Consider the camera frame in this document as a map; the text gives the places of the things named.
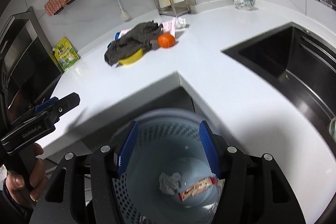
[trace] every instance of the kitchen counter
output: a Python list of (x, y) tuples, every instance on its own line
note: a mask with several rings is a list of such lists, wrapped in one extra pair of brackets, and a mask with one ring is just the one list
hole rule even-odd
[[(45, 150), (43, 156), (182, 86), (228, 142), (240, 145), (250, 155), (274, 156), (307, 224), (314, 223), (336, 192), (334, 156), (286, 97), (221, 50), (291, 21), (327, 41), (336, 41), (336, 35), (290, 9), (263, 1), (257, 6), (253, 11), (228, 6), (186, 15), (190, 26), (177, 45), (152, 50), (127, 67), (110, 67), (104, 61), (117, 29), (94, 41), (95, 48), (63, 74), (54, 90), (53, 96), (59, 98), (76, 92), (81, 102), (61, 117), (55, 132), (38, 141)], [(167, 19), (150, 13), (138, 21)], [(119, 30), (136, 23), (126, 23)]]

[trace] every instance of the white bowl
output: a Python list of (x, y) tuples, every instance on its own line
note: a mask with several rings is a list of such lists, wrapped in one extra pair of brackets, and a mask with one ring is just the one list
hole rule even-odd
[(255, 0), (233, 0), (238, 9), (252, 10), (255, 6)]

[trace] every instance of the sink basin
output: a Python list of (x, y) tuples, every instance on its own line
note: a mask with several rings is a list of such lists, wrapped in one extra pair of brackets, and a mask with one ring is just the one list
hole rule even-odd
[(336, 113), (336, 49), (287, 24), (223, 51), (268, 81), (320, 132), (336, 156), (329, 123)]

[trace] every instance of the orange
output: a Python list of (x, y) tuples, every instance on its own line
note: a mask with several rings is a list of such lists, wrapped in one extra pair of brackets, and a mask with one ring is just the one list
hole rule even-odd
[(176, 40), (170, 33), (164, 33), (157, 38), (157, 43), (162, 48), (169, 48), (175, 45)]

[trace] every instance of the hanging towel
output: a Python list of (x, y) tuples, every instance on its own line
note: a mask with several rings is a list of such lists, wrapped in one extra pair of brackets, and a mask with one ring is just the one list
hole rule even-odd
[(45, 12), (47, 13), (48, 16), (52, 16), (70, 1), (72, 0), (49, 0), (44, 5)]

